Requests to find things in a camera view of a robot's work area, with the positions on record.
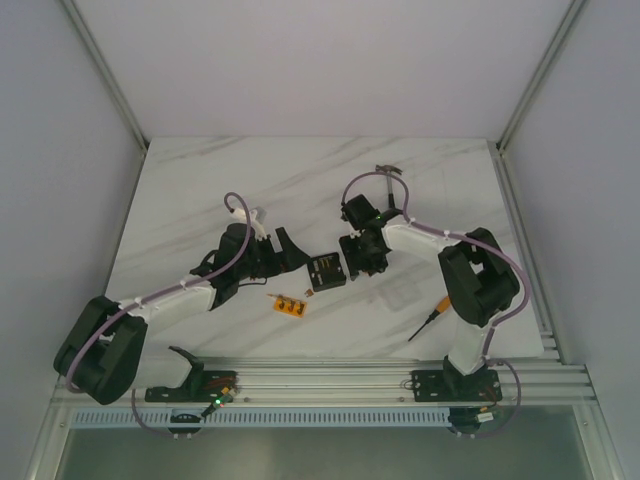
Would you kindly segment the black fuse box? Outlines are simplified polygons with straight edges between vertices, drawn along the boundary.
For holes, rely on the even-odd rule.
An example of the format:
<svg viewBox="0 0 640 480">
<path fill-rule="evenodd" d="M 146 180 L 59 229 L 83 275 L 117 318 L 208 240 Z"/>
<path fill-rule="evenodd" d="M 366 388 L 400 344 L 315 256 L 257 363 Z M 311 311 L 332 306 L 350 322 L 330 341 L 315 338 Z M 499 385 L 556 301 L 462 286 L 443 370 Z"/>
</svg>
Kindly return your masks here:
<svg viewBox="0 0 640 480">
<path fill-rule="evenodd" d="M 314 293 L 342 287 L 347 282 L 338 252 L 312 257 L 306 266 Z"/>
</svg>

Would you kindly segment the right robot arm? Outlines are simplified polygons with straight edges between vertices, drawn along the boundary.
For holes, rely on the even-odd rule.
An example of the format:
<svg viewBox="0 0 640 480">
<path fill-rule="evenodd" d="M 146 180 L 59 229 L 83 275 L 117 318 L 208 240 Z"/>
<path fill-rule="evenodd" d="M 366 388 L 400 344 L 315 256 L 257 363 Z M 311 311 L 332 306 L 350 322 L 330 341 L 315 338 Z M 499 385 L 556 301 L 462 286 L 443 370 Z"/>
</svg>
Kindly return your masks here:
<svg viewBox="0 0 640 480">
<path fill-rule="evenodd" d="M 478 387 L 476 372 L 486 365 L 487 340 L 494 318 L 520 293 L 515 266 L 493 234 L 477 228 L 462 236 L 435 234 L 402 223 L 401 211 L 374 208 L 363 195 L 342 204 L 341 218 L 351 232 L 339 239 L 350 277 L 375 275 L 388 268 L 387 255 L 411 254 L 436 261 L 450 305 L 458 315 L 453 345 L 445 357 L 444 390 L 464 399 Z"/>
</svg>

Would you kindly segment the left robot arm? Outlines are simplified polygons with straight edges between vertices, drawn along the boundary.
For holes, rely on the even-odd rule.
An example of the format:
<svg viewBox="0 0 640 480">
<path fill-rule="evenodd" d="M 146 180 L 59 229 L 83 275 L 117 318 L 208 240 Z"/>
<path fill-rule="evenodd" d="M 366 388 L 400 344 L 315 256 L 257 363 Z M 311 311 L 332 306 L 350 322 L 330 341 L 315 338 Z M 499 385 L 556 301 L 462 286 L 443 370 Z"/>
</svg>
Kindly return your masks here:
<svg viewBox="0 0 640 480">
<path fill-rule="evenodd" d="M 204 363 L 171 346 L 154 352 L 146 338 L 230 300 L 245 279 L 269 279 L 303 267 L 310 259 L 282 227 L 276 251 L 254 227 L 233 223 L 219 245 L 177 285 L 147 299 L 91 299 L 59 348 L 54 370 L 72 387 L 108 405 L 132 389 L 162 388 L 182 402 L 204 390 Z"/>
</svg>

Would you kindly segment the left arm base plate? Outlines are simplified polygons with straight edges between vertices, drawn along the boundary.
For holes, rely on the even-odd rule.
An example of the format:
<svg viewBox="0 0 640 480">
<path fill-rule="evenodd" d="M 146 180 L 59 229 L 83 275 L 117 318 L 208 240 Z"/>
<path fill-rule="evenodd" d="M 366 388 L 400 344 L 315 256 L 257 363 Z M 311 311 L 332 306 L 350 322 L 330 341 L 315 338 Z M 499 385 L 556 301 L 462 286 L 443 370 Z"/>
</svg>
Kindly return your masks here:
<svg viewBox="0 0 640 480">
<path fill-rule="evenodd" d="M 233 370 L 205 370 L 190 373 L 175 388 L 153 387 L 145 392 L 149 403 L 203 403 L 212 402 L 223 395 L 224 388 L 233 389 L 237 384 L 237 372 Z"/>
</svg>

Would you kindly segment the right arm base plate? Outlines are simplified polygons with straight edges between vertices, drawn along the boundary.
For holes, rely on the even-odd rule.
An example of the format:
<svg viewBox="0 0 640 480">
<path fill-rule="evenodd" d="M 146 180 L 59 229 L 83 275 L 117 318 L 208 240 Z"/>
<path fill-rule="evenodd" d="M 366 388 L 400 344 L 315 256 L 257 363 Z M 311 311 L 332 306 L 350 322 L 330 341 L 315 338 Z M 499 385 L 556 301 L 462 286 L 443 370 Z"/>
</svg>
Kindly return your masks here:
<svg viewBox="0 0 640 480">
<path fill-rule="evenodd" d="M 414 370 L 410 380 L 416 402 L 473 403 L 503 399 L 495 370 L 480 369 L 471 375 L 462 375 L 457 370 Z"/>
</svg>

